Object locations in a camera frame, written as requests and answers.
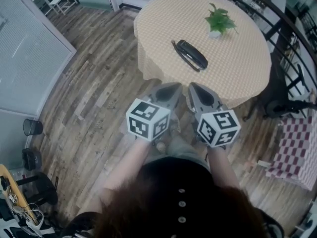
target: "trash can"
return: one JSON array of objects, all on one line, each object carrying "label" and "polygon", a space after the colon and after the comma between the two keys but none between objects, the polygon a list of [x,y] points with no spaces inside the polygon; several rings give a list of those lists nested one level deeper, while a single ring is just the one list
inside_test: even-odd
[{"label": "trash can", "polygon": [[40,135],[43,132],[43,125],[40,121],[25,119],[23,123],[23,131],[26,136]]},{"label": "trash can", "polygon": [[42,157],[39,151],[33,151],[30,148],[22,150],[22,159],[24,168],[28,171],[37,169],[39,170],[42,166]]}]

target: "green plant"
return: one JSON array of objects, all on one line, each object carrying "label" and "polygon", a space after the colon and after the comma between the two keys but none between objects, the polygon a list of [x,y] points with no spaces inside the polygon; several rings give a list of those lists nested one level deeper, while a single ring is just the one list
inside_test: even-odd
[{"label": "green plant", "polygon": [[217,9],[213,3],[210,3],[210,5],[214,8],[214,11],[209,10],[210,15],[205,18],[210,25],[210,30],[224,34],[227,29],[233,28],[238,33],[234,21],[228,16],[228,11],[221,8]]}]

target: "checkered fabric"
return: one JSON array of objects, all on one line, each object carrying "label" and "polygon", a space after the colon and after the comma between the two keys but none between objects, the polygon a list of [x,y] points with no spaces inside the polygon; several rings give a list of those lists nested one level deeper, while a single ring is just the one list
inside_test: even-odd
[{"label": "checkered fabric", "polygon": [[317,178],[317,112],[307,119],[285,119],[283,135],[267,177],[312,190]]},{"label": "checkered fabric", "polygon": [[[219,38],[210,38],[205,20],[212,9],[228,11],[236,24]],[[255,22],[227,0],[151,0],[134,21],[138,66],[145,80],[180,82],[184,93],[191,82],[214,90],[229,108],[260,94],[268,84],[271,59],[266,40]],[[195,72],[176,53],[171,41],[185,40],[208,60]]]}]

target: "white pot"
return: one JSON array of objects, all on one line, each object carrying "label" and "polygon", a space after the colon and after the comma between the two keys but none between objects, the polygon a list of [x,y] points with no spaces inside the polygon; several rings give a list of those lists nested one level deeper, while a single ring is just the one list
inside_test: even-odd
[{"label": "white pot", "polygon": [[221,35],[219,31],[211,31],[209,32],[209,37],[210,38],[218,38]]}]

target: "red and white checkered tablecloth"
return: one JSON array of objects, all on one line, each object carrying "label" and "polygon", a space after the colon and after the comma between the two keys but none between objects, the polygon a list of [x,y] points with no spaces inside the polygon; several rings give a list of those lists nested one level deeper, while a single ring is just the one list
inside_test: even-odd
[{"label": "red and white checkered tablecloth", "polygon": [[312,190],[317,178],[317,112],[307,119],[285,119],[278,153],[267,177],[282,178]]}]

